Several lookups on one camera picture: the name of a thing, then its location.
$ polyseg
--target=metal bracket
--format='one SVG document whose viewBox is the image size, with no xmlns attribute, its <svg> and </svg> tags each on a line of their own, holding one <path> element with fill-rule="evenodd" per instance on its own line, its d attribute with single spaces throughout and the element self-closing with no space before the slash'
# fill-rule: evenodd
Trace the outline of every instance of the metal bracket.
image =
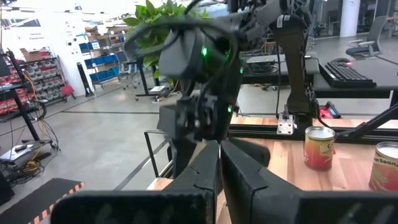
<svg viewBox="0 0 398 224">
<path fill-rule="evenodd" d="M 293 115 L 289 115 L 288 119 L 284 119 L 284 114 L 279 114 L 278 128 L 276 133 L 282 135 L 292 135 L 294 128 Z"/>
</svg>

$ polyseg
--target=hazard tape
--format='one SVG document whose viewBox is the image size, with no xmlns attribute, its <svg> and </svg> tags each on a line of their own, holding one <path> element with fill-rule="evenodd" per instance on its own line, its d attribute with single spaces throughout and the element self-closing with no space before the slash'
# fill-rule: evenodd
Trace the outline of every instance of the hazard tape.
<svg viewBox="0 0 398 224">
<path fill-rule="evenodd" d="M 70 189 L 68 193 L 64 194 L 62 198 L 58 199 L 55 203 L 51 204 L 48 209 L 44 210 L 40 215 L 37 215 L 32 221 L 30 221 L 28 224 L 39 224 L 43 219 L 45 219 L 47 216 L 49 216 L 54 209 L 54 206 L 64 197 L 71 195 L 73 193 L 78 192 L 81 188 L 83 188 L 86 184 L 84 182 L 81 182 L 77 184 L 74 188 Z"/>
</svg>

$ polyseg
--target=food can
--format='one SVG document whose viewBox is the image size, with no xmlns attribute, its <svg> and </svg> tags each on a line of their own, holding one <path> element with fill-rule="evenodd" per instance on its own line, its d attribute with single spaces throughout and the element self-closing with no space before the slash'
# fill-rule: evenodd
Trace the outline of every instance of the food can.
<svg viewBox="0 0 398 224">
<path fill-rule="evenodd" d="M 327 127 L 308 127 L 305 130 L 304 163 L 317 171 L 331 169 L 335 131 Z"/>
<path fill-rule="evenodd" d="M 376 145 L 369 187 L 372 190 L 398 190 L 398 142 Z"/>
</svg>

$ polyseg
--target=wooden tabletop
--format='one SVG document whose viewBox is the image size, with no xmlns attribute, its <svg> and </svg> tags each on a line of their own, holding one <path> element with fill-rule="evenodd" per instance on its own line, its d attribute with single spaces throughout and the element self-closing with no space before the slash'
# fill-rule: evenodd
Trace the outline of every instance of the wooden tabletop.
<svg viewBox="0 0 398 224">
<path fill-rule="evenodd" d="M 324 119 L 334 127 L 355 127 L 362 119 Z M 270 118 L 232 118 L 231 124 L 277 124 Z M 396 128 L 398 120 L 389 121 L 381 128 Z M 374 157 L 374 146 L 360 144 L 335 144 L 333 165 L 328 172 L 317 172 L 304 164 L 303 141 L 249 139 L 257 144 L 267 146 L 271 152 L 268 169 L 284 180 L 302 190 L 370 190 L 368 182 Z M 158 178 L 150 185 L 151 190 L 161 190 L 172 180 Z M 231 223 L 225 196 L 219 195 L 217 206 L 217 224 Z"/>
</svg>

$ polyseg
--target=gray floor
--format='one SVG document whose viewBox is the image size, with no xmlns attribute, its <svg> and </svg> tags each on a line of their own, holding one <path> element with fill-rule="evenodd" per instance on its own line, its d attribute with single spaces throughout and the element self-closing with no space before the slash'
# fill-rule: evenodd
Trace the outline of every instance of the gray floor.
<svg viewBox="0 0 398 224">
<path fill-rule="evenodd" d="M 316 40 L 313 50 L 317 52 L 320 61 L 325 63 L 337 57 L 346 57 L 346 43 L 350 40 L 352 39 Z M 383 56 L 398 58 L 397 42 L 396 38 L 383 39 Z M 48 163 L 40 177 L 14 187 L 16 195 L 10 202 L 0 206 L 0 212 L 54 177 L 84 181 L 86 187 L 83 190 L 113 190 L 126 177 L 131 176 L 135 169 L 137 174 L 126 182 L 123 190 L 145 189 L 152 182 L 155 176 L 150 161 L 146 159 L 148 151 L 143 132 L 156 128 L 159 106 L 172 103 L 178 96 L 160 103 L 152 103 L 146 97 L 136 101 L 134 95 L 142 93 L 141 86 L 136 90 L 123 90 L 121 87 L 120 83 L 107 85 L 104 90 L 98 89 L 96 97 L 82 97 L 49 107 L 46 120 L 56 132 L 62 152 Z M 289 92 L 287 86 L 281 87 L 279 111 L 282 110 Z M 238 102 L 243 113 L 273 116 L 276 96 L 276 91 L 263 91 L 244 85 Z M 320 104 L 328 100 L 336 105 L 345 118 L 371 118 L 389 106 L 388 99 L 321 99 Z M 0 124 L 1 153 L 12 146 L 11 138 L 14 139 L 14 144 L 20 135 L 21 139 L 30 138 L 28 130 L 23 127 L 21 118 L 12 120 L 12 133 L 8 122 Z M 163 140 L 159 135 L 152 135 L 150 138 L 154 146 Z M 161 150 L 155 158 L 159 169 L 167 164 L 165 150 Z"/>
</svg>

